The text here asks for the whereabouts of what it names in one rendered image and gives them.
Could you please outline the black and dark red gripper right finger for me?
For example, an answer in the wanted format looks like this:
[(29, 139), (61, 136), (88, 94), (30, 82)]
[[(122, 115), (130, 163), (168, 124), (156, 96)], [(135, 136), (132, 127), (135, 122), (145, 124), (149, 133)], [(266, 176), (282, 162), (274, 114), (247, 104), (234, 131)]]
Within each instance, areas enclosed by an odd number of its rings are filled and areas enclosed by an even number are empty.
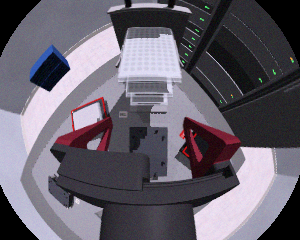
[[(190, 160), (192, 179), (202, 177), (210, 167), (232, 158), (241, 146), (238, 137), (185, 117), (183, 130)], [(202, 156), (192, 134), (194, 131), (209, 144)]]

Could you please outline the grey plate rack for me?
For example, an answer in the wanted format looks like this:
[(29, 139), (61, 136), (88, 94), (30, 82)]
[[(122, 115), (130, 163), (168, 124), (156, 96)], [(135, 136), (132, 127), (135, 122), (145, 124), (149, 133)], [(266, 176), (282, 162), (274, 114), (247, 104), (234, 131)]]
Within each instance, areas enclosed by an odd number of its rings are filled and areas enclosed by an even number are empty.
[[(164, 10), (131, 10), (110, 14), (121, 54), (127, 30), (128, 28), (133, 27), (170, 28), (173, 32), (172, 34), (176, 49), (178, 48), (178, 53), (189, 16), (189, 14)], [(121, 54), (120, 59), (115, 65), (116, 68), (119, 67)], [(179, 53), (178, 59), (181, 67), (180, 69), (183, 69), (184, 66), (180, 61)], [(167, 112), (167, 106), (130, 106), (130, 112)]]

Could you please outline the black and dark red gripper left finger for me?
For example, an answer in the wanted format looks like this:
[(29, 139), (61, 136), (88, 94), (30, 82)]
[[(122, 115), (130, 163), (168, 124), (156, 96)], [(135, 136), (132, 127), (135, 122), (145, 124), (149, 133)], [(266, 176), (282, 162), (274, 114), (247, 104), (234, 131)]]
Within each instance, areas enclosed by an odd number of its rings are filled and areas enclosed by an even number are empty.
[(94, 124), (62, 135), (57, 138), (55, 143), (68, 145), (69, 147), (87, 149), (88, 142), (104, 130), (102, 139), (96, 150), (108, 151), (112, 127), (113, 124), (111, 117), (107, 117)]

